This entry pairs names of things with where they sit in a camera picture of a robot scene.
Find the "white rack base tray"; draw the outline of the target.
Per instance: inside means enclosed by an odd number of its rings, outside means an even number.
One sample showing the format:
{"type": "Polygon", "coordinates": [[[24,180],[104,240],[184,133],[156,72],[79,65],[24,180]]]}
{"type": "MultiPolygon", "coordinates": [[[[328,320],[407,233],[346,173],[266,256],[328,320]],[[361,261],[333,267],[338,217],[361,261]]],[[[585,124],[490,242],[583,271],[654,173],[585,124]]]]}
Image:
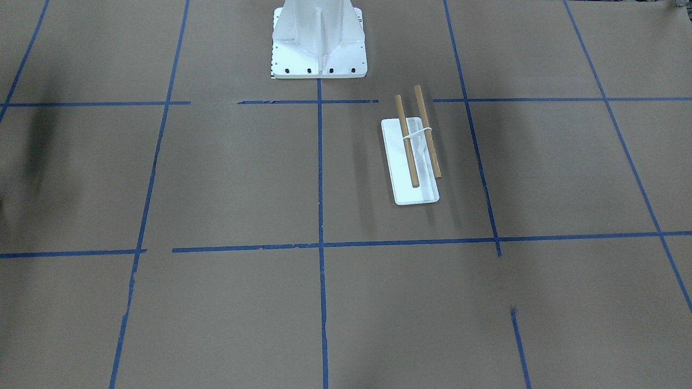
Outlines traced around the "white rack base tray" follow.
{"type": "Polygon", "coordinates": [[[391,190],[398,206],[415,206],[439,201],[440,193],[420,117],[406,118],[409,134],[401,133],[400,120],[386,118],[381,121],[385,154],[387,157],[391,190]],[[412,170],[407,158],[405,141],[410,141],[412,161],[417,172],[418,186],[414,186],[412,170]]]}

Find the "wooden rack rod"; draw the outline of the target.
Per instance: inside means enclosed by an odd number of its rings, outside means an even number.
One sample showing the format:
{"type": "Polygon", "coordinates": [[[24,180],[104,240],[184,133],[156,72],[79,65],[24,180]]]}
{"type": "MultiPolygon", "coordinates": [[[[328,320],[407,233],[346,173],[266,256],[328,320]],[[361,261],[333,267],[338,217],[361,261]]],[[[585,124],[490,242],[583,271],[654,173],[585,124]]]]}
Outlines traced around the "wooden rack rod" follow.
{"type": "MultiPolygon", "coordinates": [[[[400,121],[401,135],[402,137],[407,136],[409,134],[408,121],[405,115],[401,95],[395,95],[395,106],[398,120],[400,121]]],[[[415,163],[411,143],[409,140],[403,140],[403,145],[412,187],[418,188],[420,186],[420,180],[418,180],[417,165],[415,163]]]]}
{"type": "Polygon", "coordinates": [[[422,119],[423,135],[425,137],[426,147],[430,157],[432,172],[435,179],[441,179],[442,170],[440,167],[439,158],[435,147],[435,141],[432,134],[428,109],[425,103],[422,86],[420,86],[420,84],[416,84],[414,86],[414,93],[417,101],[418,113],[420,113],[420,118],[422,119]]]}

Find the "white rack crossbar support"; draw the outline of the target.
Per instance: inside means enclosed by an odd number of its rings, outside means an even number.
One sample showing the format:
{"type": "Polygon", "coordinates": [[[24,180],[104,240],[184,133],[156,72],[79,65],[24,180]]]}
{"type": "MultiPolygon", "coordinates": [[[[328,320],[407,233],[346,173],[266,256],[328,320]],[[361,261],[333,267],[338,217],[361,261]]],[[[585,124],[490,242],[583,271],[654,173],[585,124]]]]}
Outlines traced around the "white rack crossbar support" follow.
{"type": "Polygon", "coordinates": [[[427,135],[431,133],[431,131],[432,128],[430,126],[425,126],[422,130],[417,130],[413,133],[409,133],[407,136],[403,136],[403,140],[410,141],[415,158],[417,158],[418,155],[428,153],[427,135]]]}

